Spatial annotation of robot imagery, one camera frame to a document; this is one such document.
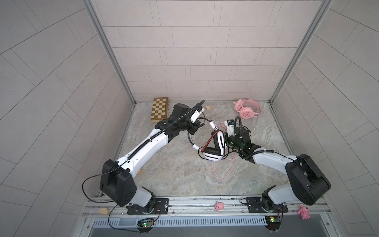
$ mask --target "pink pig toy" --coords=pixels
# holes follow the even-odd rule
[[[225,207],[225,204],[222,203],[222,202],[217,202],[217,203],[215,204],[215,209],[216,209],[216,210],[222,210],[222,209],[224,209],[224,207]]]
[[[298,210],[298,214],[301,215],[301,218],[303,218],[303,220],[309,219],[309,210],[303,204],[300,205],[300,210]]]

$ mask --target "wooden chessboard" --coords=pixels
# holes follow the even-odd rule
[[[154,98],[153,108],[151,110],[151,122],[159,122],[167,118],[168,113],[168,97]]]

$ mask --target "robotic arm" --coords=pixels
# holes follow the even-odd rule
[[[148,189],[137,187],[133,178],[140,168],[180,131],[186,130],[193,135],[204,125],[197,120],[204,110],[201,106],[203,103],[202,100],[193,108],[184,104],[174,105],[172,115],[158,122],[136,148],[115,162],[110,159],[105,162],[100,189],[121,207],[131,203],[136,204],[143,213],[152,212],[155,195]],[[224,140],[224,135],[217,137],[219,131],[216,131],[217,134],[213,134],[216,148],[204,148],[203,152],[207,159],[219,160],[224,156],[226,146],[230,145],[238,150],[241,158],[286,173],[290,184],[270,187],[262,194],[261,206],[267,212],[273,211],[275,205],[289,201],[300,200],[307,205],[313,205],[330,189],[329,181],[308,155],[281,155],[255,145],[251,143],[248,131],[241,127],[240,118],[239,122],[238,129],[234,123],[234,134],[228,134],[228,144]],[[212,128],[217,128],[213,121],[210,123]],[[196,144],[193,144],[193,147],[201,150]]]

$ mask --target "gray wall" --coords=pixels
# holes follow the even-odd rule
[[[268,100],[321,1],[91,3],[137,101]]]
[[[331,182],[345,236],[379,236],[379,1],[335,0],[274,108]]]
[[[3,0],[0,32],[0,235],[68,236],[132,103],[80,0]]]

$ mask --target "gray stone surface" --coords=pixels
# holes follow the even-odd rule
[[[194,102],[181,102],[189,107]],[[176,102],[169,103],[169,115]],[[274,121],[269,104],[261,102],[263,114],[258,118],[243,119],[242,124],[251,132],[251,141],[267,149],[288,154],[287,147]],[[238,113],[233,109],[232,102],[205,102],[205,116],[217,123],[234,119]],[[150,122],[152,103],[138,103],[122,146],[120,157],[138,145],[154,128],[156,123]],[[212,129],[209,123],[200,128],[192,136],[199,146],[210,138]],[[235,166],[226,179],[219,181],[212,171],[212,161],[201,159],[187,139],[187,132],[181,132],[161,148],[142,167],[141,174],[134,180],[138,186],[144,186],[157,196],[189,196],[189,195],[243,195],[261,194],[272,185],[286,183],[287,176],[264,165],[253,164],[241,159],[235,153]],[[232,167],[233,160],[214,162],[213,167],[219,179]]]

